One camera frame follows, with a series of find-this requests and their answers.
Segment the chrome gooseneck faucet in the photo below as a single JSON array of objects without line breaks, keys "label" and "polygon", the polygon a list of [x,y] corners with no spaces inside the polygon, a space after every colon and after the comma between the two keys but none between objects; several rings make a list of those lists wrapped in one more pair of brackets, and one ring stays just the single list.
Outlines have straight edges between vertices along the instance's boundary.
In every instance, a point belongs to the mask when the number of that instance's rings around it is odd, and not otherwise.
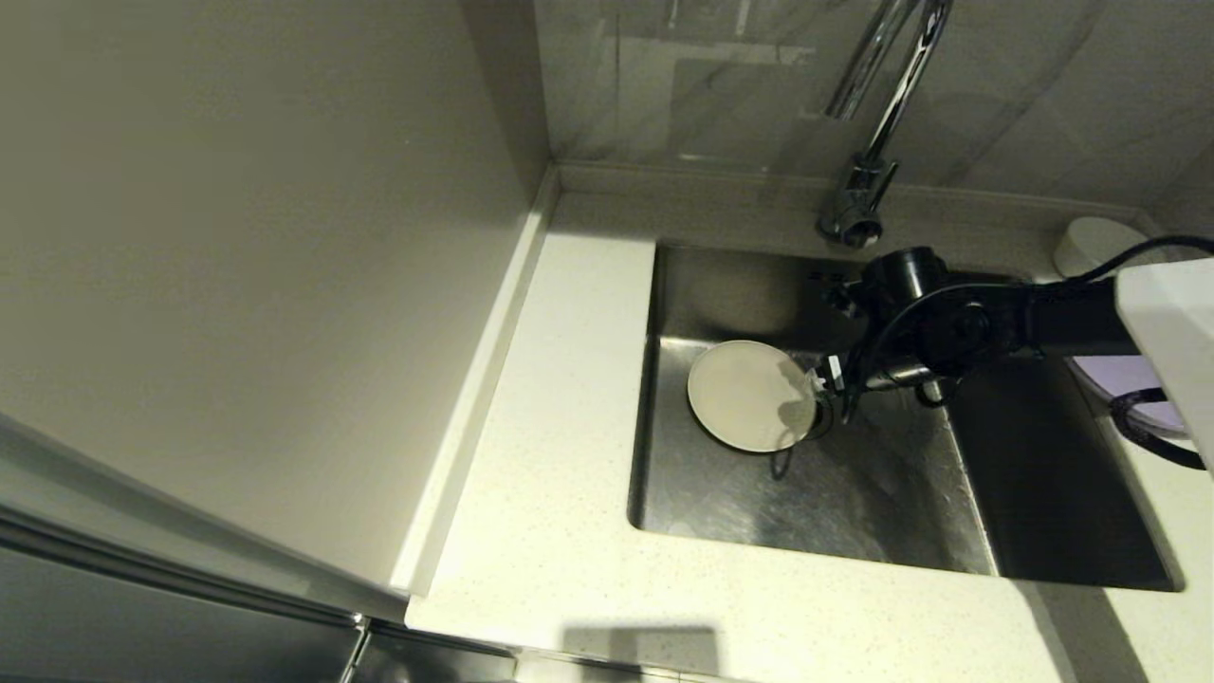
[{"label": "chrome gooseneck faucet", "polygon": [[863,150],[855,152],[844,167],[836,189],[823,200],[817,217],[817,230],[828,239],[850,249],[866,249],[880,241],[884,228],[880,215],[883,198],[900,163],[886,156],[894,133],[902,123],[919,82],[927,73],[929,61],[944,39],[944,29],[955,0],[881,0],[877,13],[866,27],[853,56],[826,108],[833,120],[852,120],[874,82],[877,72],[892,51],[910,15],[920,11],[910,47],[892,93],[877,118],[873,132]]}]

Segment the lilac round plate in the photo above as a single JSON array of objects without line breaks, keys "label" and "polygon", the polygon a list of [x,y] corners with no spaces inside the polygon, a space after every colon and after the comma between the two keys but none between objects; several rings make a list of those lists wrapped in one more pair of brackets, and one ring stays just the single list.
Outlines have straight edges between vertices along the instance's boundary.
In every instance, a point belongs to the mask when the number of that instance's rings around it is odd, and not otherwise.
[{"label": "lilac round plate", "polygon": [[[1144,355],[1072,355],[1066,360],[1076,379],[1102,406],[1116,397],[1139,389],[1162,388],[1148,359]],[[1180,414],[1170,402],[1131,406],[1131,425],[1164,438],[1189,438]]]}]

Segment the beige round plate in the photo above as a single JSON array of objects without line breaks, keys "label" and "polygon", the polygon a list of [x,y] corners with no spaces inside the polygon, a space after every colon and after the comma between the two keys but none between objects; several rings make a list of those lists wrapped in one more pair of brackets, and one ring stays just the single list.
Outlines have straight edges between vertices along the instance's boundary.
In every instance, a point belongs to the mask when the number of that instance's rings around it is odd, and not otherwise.
[{"label": "beige round plate", "polygon": [[758,341],[703,351],[686,380],[690,410],[707,433],[742,453],[781,453],[819,422],[815,382],[792,355]]}]

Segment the stainless steel sink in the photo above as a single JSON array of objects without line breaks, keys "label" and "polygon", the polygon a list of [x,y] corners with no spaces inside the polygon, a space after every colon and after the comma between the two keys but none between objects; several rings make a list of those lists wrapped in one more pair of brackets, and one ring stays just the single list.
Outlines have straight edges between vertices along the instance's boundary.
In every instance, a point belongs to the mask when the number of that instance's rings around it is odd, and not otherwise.
[{"label": "stainless steel sink", "polygon": [[1178,592],[1144,494],[1095,397],[1061,360],[968,375],[946,406],[913,389],[824,408],[805,442],[726,446],[687,377],[720,342],[766,342],[815,368],[864,325],[827,304],[847,261],[656,250],[629,518],[649,533],[904,567]]}]

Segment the grey metal cabinet front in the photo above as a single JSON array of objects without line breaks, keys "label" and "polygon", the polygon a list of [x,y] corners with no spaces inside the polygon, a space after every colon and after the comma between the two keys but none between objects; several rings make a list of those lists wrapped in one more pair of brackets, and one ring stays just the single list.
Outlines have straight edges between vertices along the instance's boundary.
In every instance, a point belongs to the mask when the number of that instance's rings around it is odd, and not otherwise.
[{"label": "grey metal cabinet front", "polygon": [[514,683],[407,605],[0,414],[0,683]]}]

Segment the small white bowl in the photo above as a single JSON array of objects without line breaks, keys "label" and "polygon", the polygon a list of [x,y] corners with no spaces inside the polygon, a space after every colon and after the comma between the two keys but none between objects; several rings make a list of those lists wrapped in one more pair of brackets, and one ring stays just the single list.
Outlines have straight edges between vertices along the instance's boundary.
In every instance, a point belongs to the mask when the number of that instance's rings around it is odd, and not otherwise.
[{"label": "small white bowl", "polygon": [[1148,237],[1131,226],[1084,216],[1072,221],[1059,237],[1051,263],[1059,277],[1079,277],[1144,241],[1148,241]]}]

